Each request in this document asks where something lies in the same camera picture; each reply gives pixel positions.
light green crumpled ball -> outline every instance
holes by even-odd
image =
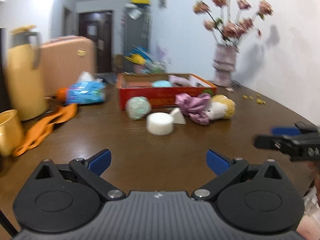
[[[127,101],[125,109],[131,119],[139,120],[150,112],[151,105],[145,97],[134,97]]]

yellow thermos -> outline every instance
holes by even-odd
[[[40,36],[32,32],[35,25],[15,29],[12,46],[8,49],[7,82],[9,96],[20,120],[25,121],[43,114],[48,105],[44,98],[40,61]],[[29,37],[35,36],[37,49],[33,49]]]

purple fabric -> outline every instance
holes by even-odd
[[[192,87],[188,79],[177,77],[175,75],[169,75],[169,82],[173,84],[181,85],[181,86]]]
[[[209,117],[204,109],[209,104],[211,96],[207,93],[202,93],[194,98],[183,93],[176,95],[175,104],[180,108],[184,115],[190,116],[191,120],[201,125],[209,124]]]

white triangular block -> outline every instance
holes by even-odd
[[[180,108],[176,107],[170,112],[170,114],[173,117],[173,123],[186,124],[186,119],[184,119]]]

brown door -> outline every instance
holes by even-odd
[[[112,11],[81,13],[79,36],[94,41],[98,73],[112,71]]]

